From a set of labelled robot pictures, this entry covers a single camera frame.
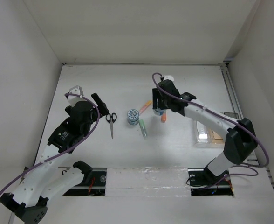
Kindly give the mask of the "blue white round jar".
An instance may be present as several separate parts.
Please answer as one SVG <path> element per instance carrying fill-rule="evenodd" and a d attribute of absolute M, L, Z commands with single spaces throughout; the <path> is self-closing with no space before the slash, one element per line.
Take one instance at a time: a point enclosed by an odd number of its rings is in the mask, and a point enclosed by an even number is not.
<path fill-rule="evenodd" d="M 159 108 L 157 108 L 157 109 L 153 109 L 153 112 L 157 116 L 162 116 L 164 114 L 164 112 L 165 112 L 165 109 L 159 109 Z"/>
<path fill-rule="evenodd" d="M 137 125 L 139 122 L 139 111 L 136 109 L 130 109 L 127 112 L 127 121 L 130 125 Z"/>

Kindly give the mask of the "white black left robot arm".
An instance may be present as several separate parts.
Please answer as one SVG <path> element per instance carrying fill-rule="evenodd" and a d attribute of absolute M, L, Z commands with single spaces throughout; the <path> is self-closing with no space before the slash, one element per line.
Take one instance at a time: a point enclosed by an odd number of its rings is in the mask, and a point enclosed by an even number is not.
<path fill-rule="evenodd" d="M 47 213 L 47 204 L 55 196 L 92 180 L 93 168 L 77 161 L 60 178 L 50 182 L 60 165 L 95 130 L 99 119 L 109 113 L 96 93 L 91 95 L 93 101 L 72 92 L 65 96 L 69 101 L 77 99 L 75 104 L 65 108 L 69 117 L 51 134 L 38 163 L 21 175 L 19 186 L 0 197 L 0 202 L 26 224 L 39 223 Z"/>

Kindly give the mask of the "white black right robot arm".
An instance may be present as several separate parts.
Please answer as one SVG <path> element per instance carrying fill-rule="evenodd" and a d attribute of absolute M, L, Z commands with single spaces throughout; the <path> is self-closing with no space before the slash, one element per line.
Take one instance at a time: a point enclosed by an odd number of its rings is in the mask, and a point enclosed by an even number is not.
<path fill-rule="evenodd" d="M 209 110 L 196 96 L 179 93 L 173 81 L 164 79 L 152 89 L 153 109 L 171 110 L 191 118 L 215 131 L 224 140 L 224 150 L 202 172 L 206 184 L 214 184 L 231 167 L 240 165 L 257 147 L 252 122 L 228 117 Z"/>

